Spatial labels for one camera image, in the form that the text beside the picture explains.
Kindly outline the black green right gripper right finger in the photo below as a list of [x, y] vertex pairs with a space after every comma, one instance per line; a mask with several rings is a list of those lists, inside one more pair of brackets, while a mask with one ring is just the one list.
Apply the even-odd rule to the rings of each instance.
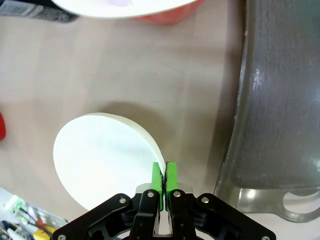
[[177, 164], [167, 162], [166, 203], [173, 238], [196, 240], [196, 230], [215, 240], [275, 240], [276, 234], [211, 193], [195, 197], [178, 184]]

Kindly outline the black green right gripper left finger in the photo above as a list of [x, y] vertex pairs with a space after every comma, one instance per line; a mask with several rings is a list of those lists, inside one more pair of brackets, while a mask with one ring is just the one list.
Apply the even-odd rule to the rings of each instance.
[[84, 215], [57, 229], [53, 240], [114, 240], [130, 231], [130, 240], [151, 240], [163, 209], [163, 175], [152, 165], [151, 184], [134, 197], [118, 193]]

